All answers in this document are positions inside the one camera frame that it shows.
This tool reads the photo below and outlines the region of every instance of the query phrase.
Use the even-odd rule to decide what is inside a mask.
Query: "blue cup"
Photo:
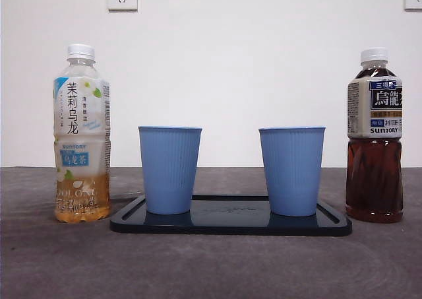
[[[259,129],[273,213],[310,216],[317,210],[325,127]]]
[[[146,209],[159,215],[189,211],[202,129],[138,128]]]

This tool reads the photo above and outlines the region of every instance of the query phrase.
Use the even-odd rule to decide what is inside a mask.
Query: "black tray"
[[[110,219],[121,233],[346,236],[351,221],[319,201],[313,216],[282,216],[270,212],[265,195],[193,195],[191,210],[180,215],[146,211],[141,195]]]

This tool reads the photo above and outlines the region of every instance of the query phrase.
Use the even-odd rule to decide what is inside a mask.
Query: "oolong tea bottle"
[[[109,84],[94,68],[94,48],[73,44],[54,81],[55,216],[93,221],[110,212]]]
[[[347,91],[346,211],[379,223],[403,215],[402,81],[387,62],[386,48],[362,51],[363,69]]]

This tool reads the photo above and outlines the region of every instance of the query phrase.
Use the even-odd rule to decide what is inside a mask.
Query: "white bottle cap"
[[[67,48],[67,59],[85,58],[95,60],[94,48],[84,44],[71,44]]]
[[[371,47],[361,52],[361,65],[372,60],[388,61],[388,50],[385,47]]]

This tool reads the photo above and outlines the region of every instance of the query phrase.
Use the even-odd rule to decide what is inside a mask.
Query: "blue label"
[[[384,120],[383,119],[372,119],[371,120],[371,127],[384,127]]]
[[[395,80],[371,81],[369,84],[369,90],[378,90],[378,89],[395,90],[396,88],[397,88],[397,81]]]
[[[74,150],[61,149],[60,155],[64,166],[78,167],[89,166],[90,164],[88,152],[75,152]]]
[[[63,86],[63,83],[65,83],[67,79],[69,78],[59,77],[54,80],[54,98],[57,97],[57,93],[59,93],[61,86]]]

